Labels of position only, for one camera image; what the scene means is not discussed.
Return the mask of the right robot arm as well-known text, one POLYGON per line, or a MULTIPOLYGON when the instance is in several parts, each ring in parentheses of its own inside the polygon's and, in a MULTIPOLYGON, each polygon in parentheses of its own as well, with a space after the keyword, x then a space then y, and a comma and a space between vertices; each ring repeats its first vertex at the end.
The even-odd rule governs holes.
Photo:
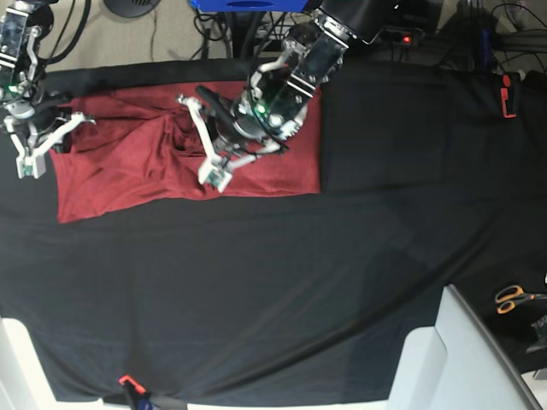
POLYGON ((89 115, 68 106, 68 92, 49 91, 46 68, 63 60, 77 44, 91 12, 85 1, 73 39, 61 53, 56 50, 68 28, 66 19, 52 51, 39 55, 40 44, 51 32, 53 1, 13 1, 1 16, 1 129, 13 138, 20 160, 33 160, 49 150, 68 154, 72 130, 89 115))

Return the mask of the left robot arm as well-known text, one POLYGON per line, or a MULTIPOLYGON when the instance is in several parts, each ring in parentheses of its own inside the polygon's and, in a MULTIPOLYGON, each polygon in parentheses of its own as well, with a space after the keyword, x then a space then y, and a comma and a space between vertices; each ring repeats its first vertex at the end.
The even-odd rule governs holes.
POLYGON ((276 60, 253 62, 234 101, 204 85, 195 97, 180 97, 206 155, 202 179, 286 151, 286 140, 302 127, 316 89, 341 68, 350 42, 371 44, 396 7, 395 1, 323 1, 314 20, 285 35, 276 60))

